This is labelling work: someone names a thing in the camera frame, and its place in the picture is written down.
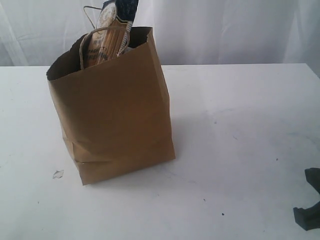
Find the spaghetti packet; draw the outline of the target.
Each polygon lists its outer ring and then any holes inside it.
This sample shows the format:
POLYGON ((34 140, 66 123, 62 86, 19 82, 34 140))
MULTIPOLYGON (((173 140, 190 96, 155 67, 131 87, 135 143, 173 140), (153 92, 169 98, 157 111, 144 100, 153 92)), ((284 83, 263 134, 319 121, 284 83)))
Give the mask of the spaghetti packet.
POLYGON ((99 8, 93 33, 84 40, 83 68, 99 65, 119 57, 128 47, 136 17, 137 0, 107 0, 99 8))

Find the brown paper bag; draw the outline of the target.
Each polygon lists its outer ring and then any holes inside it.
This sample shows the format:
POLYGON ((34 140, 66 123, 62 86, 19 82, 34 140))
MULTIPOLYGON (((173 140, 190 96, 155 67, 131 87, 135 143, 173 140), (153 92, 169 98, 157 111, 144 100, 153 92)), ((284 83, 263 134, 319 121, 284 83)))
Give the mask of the brown paper bag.
POLYGON ((83 185, 176 157, 170 96, 153 29, 132 25, 120 56, 83 68, 84 40, 93 30, 46 73, 63 140, 83 185))

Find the clear plastic scrap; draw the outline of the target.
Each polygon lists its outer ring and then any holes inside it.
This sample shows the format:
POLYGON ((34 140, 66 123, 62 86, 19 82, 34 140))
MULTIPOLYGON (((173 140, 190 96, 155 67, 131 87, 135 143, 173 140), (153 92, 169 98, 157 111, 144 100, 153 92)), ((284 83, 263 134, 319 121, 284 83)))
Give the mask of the clear plastic scrap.
POLYGON ((64 170, 56 170, 55 173, 53 174, 52 178, 53 179, 61 179, 64 176, 64 170))

